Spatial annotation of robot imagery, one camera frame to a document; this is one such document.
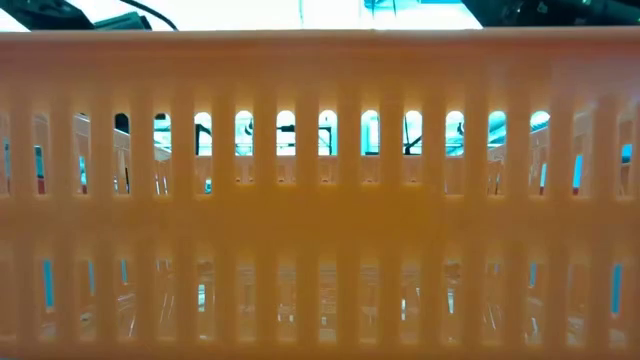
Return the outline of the orange plastic basket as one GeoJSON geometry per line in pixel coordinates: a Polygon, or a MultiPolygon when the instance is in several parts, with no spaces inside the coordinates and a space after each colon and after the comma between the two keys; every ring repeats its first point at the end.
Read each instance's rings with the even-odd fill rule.
{"type": "Polygon", "coordinates": [[[640,28],[0,33],[0,358],[640,360],[640,28]]]}

